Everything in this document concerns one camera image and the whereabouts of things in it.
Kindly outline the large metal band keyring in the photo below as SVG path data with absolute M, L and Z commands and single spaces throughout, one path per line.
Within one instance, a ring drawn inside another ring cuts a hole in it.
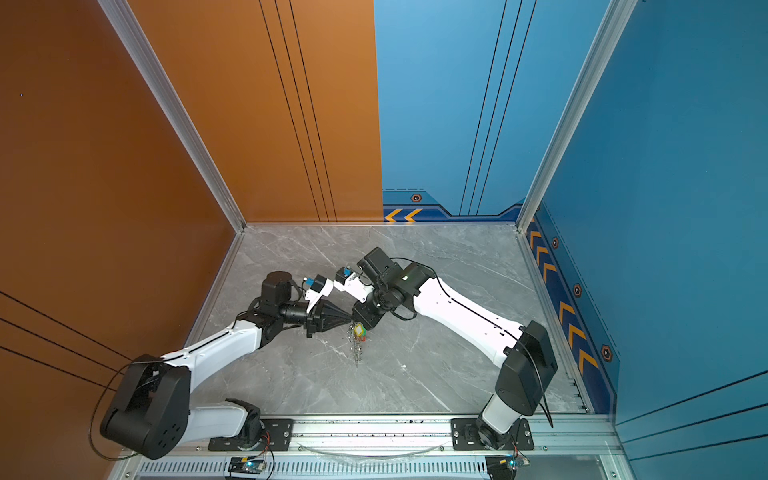
M 349 341 L 349 343 L 351 345 L 351 356 L 352 356 L 352 359 L 353 359 L 355 365 L 358 366 L 359 362 L 362 359 L 362 349 L 363 349 L 364 342 L 367 339 L 367 330 L 366 330 L 366 337 L 363 340 L 357 339 L 357 338 L 355 338 L 353 336 L 353 332 L 352 332 L 352 329 L 353 329 L 354 325 L 351 326 L 347 330 L 347 338 L 348 338 L 348 341 Z

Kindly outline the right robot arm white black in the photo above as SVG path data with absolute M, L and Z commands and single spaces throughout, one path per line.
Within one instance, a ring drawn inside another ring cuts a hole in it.
M 339 268 L 337 288 L 356 299 L 353 321 L 370 330 L 387 313 L 402 321 L 424 316 L 472 344 L 499 368 L 477 435 L 487 448 L 512 448 L 524 417 L 539 407 L 550 414 L 546 391 L 558 364 L 547 329 L 503 318 L 449 287 L 432 267 L 399 260 L 376 247 L 357 262 L 359 271 Z

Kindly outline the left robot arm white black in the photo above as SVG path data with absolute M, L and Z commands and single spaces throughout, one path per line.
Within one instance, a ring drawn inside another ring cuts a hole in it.
M 230 326 L 182 350 L 143 355 L 128 364 L 99 425 L 100 435 L 153 460 L 179 444 L 205 439 L 219 439 L 242 451 L 263 444 L 259 407 L 234 398 L 193 407 L 191 395 L 224 367 L 290 327 L 312 336 L 349 323 L 350 314 L 327 299 L 339 285 L 322 276 L 297 284 L 288 272 L 269 273 L 260 295 Z

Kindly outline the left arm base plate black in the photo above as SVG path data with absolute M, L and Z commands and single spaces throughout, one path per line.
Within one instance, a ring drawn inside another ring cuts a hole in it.
M 207 449 L 213 452 L 285 452 L 289 450 L 294 427 L 290 418 L 267 418 L 247 423 L 235 437 L 212 438 Z

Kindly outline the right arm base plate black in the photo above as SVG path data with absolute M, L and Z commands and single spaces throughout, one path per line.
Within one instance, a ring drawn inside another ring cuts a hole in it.
M 479 418 L 453 418 L 450 420 L 453 448 L 456 451 L 520 450 L 535 448 L 527 419 L 517 419 L 509 430 L 501 434 Z

